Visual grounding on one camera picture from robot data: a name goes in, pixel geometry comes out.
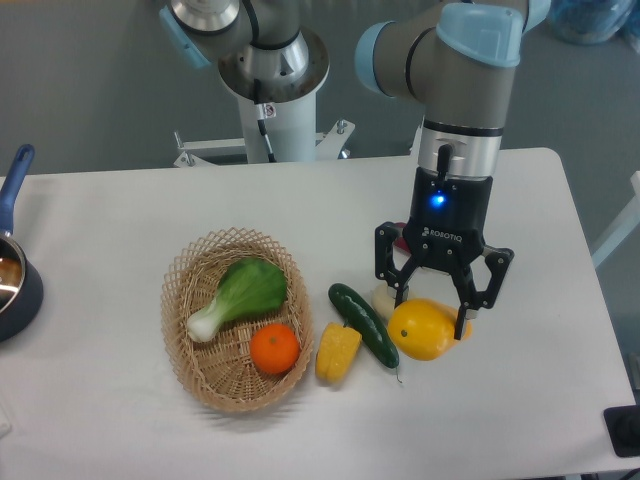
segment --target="light blue joint cap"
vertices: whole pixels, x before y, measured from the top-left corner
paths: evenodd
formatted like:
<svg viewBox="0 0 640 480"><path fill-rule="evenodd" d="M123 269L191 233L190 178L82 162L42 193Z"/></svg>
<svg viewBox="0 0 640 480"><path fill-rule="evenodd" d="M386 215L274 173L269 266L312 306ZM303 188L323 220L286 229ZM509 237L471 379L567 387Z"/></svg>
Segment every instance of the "light blue joint cap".
<svg viewBox="0 0 640 480"><path fill-rule="evenodd" d="M529 16L524 32L527 33L533 27L540 25L547 18L550 8L551 0L529 0Z"/></svg>
<svg viewBox="0 0 640 480"><path fill-rule="evenodd" d="M520 63L524 21L512 8L451 3L442 9L438 37L457 52L500 68Z"/></svg>
<svg viewBox="0 0 640 480"><path fill-rule="evenodd" d="M393 22L377 23L369 27L360 37L358 45L356 46L355 65L356 75L360 82L376 93L382 93L386 95L378 85L376 79L376 72L373 67L373 51L376 47L376 41L378 36L384 27Z"/></svg>
<svg viewBox="0 0 640 480"><path fill-rule="evenodd" d="M162 23L162 26L167 31L171 43L173 43L191 67L200 69L211 66L211 62L202 55L198 47L194 45L187 34L184 33L184 30L182 30L182 27L178 25L178 22L173 18L168 7L160 10L160 23Z"/></svg>

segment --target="white table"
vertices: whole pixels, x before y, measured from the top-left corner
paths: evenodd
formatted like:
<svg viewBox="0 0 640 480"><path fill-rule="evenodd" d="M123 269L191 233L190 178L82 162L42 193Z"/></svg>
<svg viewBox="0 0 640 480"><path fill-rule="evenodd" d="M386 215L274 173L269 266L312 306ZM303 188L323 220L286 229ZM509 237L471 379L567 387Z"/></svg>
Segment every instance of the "white table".
<svg viewBox="0 0 640 480"><path fill-rule="evenodd" d="M163 275L190 241L232 226L298 262L316 342L334 282L363 294L373 231L403 221L411 158L30 176L15 239L46 289L0 344L2 480L506 479L623 470L602 411L634 402L560 159L501 154L485 236L516 259L473 337L400 376L361 349L340 388L313 366L278 405L243 416L182 390L160 332ZM417 293L456 304L448 277Z"/></svg>

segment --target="blue pot handle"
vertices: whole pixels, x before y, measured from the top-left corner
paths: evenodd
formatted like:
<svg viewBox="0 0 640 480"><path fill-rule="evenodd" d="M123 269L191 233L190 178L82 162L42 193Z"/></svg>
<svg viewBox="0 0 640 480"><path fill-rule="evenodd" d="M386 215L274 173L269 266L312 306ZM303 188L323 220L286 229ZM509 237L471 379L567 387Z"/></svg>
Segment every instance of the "blue pot handle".
<svg viewBox="0 0 640 480"><path fill-rule="evenodd" d="M33 146L22 145L18 149L7 178L2 184L0 190L0 231L8 234L13 233L13 207L35 153Z"/></svg>

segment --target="pot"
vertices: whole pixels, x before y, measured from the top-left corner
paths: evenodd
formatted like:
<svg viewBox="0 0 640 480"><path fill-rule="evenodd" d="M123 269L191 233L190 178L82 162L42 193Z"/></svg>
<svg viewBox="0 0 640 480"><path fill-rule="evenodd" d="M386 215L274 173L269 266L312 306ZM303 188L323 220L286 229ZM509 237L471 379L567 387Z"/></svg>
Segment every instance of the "pot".
<svg viewBox="0 0 640 480"><path fill-rule="evenodd" d="M35 150L18 149L0 189L0 342L24 330L35 318L44 289L42 279L13 234L13 208Z"/></svg>

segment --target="yellow bell pepper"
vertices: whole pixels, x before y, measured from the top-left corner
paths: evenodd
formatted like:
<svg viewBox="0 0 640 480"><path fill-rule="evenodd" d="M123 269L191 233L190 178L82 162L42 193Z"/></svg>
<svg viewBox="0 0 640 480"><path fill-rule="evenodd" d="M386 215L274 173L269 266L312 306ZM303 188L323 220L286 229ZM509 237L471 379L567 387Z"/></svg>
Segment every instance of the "yellow bell pepper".
<svg viewBox="0 0 640 480"><path fill-rule="evenodd" d="M391 341L411 358L434 360L458 343L453 338L458 312L456 309L426 298L401 303L389 320L387 331ZM462 337L472 333L471 322Z"/></svg>
<svg viewBox="0 0 640 480"><path fill-rule="evenodd" d="M362 335L351 327L329 323L322 333L316 355L316 376L330 383L339 382L351 367Z"/></svg>

